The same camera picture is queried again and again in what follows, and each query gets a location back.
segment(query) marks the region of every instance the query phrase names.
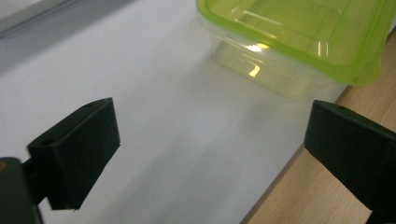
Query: green plastic lid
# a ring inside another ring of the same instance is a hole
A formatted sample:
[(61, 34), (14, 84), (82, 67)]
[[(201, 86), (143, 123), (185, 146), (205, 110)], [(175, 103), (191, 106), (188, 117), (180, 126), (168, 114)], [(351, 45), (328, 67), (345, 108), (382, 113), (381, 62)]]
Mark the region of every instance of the green plastic lid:
[(381, 72), (396, 0), (197, 0), (222, 28), (360, 85)]

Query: wooden table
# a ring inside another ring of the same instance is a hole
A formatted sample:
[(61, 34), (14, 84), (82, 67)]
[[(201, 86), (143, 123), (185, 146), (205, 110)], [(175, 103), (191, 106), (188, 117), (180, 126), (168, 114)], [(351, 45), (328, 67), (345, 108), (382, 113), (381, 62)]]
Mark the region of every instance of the wooden table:
[[(382, 56), (383, 74), (373, 84), (350, 87), (337, 100), (396, 132), (396, 31)], [(256, 223), (365, 223), (371, 211), (302, 146), (242, 221)]]

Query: plastic container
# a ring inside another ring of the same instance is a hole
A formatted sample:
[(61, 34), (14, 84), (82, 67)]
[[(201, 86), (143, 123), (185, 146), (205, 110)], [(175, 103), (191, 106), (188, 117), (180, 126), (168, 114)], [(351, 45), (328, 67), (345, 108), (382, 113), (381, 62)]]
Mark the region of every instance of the plastic container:
[(223, 65), (290, 99), (334, 80), (369, 83), (395, 0), (197, 0)]

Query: clamp jaw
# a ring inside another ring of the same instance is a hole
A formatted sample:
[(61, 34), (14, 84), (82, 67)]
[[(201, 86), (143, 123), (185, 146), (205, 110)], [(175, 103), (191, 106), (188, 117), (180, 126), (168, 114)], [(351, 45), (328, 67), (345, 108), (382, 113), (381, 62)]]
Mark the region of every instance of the clamp jaw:
[(367, 208), (396, 222), (396, 133), (340, 105), (315, 101), (305, 148)]
[(79, 209), (120, 146), (111, 98), (86, 104), (28, 145), (31, 158), (0, 158), (0, 223), (39, 224), (37, 205)]

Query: food container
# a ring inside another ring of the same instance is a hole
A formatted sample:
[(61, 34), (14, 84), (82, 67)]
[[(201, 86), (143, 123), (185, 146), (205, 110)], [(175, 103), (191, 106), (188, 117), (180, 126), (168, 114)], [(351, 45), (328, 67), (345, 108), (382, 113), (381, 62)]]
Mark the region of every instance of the food container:
[(395, 0), (197, 0), (219, 63), (290, 99), (369, 83)]

